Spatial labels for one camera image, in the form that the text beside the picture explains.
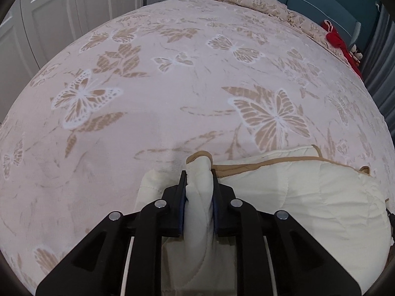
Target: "white wardrobe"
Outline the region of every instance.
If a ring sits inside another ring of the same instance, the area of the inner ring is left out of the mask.
[[[66,46],[143,0],[16,0],[0,25],[0,121],[31,78]]]

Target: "red cloth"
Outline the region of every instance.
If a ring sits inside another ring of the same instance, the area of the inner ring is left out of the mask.
[[[348,63],[351,65],[351,68],[353,68],[353,70],[356,72],[356,74],[362,79],[362,74],[361,74],[360,70],[358,69],[358,67],[357,67],[354,59],[350,55],[350,53],[348,53],[347,45],[341,38],[340,34],[337,32],[336,28],[328,20],[325,20],[321,24],[321,26],[326,31],[328,31],[328,34],[326,35],[326,39],[328,40],[328,42],[331,45],[333,45],[335,48],[340,48],[342,50]]]

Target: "bed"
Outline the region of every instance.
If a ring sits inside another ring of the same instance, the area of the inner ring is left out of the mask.
[[[277,0],[168,0],[84,35],[0,129],[0,249],[31,291],[150,169],[315,145],[369,166],[394,209],[383,117],[325,31]]]

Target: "silver rivet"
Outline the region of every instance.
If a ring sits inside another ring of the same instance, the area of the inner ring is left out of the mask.
[[[160,199],[160,200],[155,202],[155,207],[157,207],[157,208],[163,208],[166,205],[167,205],[167,202],[164,201],[163,199]]]
[[[243,205],[243,202],[240,199],[233,199],[230,204],[233,207],[241,207]]]
[[[281,219],[281,220],[285,220],[288,219],[289,213],[287,213],[285,210],[280,210],[277,212],[277,218]]]
[[[110,218],[110,220],[113,220],[113,221],[118,220],[119,218],[121,218],[121,214],[118,213],[117,211],[113,211],[112,213],[110,213],[108,218]]]

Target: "gray curtain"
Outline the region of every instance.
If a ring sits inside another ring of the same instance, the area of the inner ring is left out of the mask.
[[[395,23],[384,5],[375,35],[365,51],[361,73],[395,140]]]

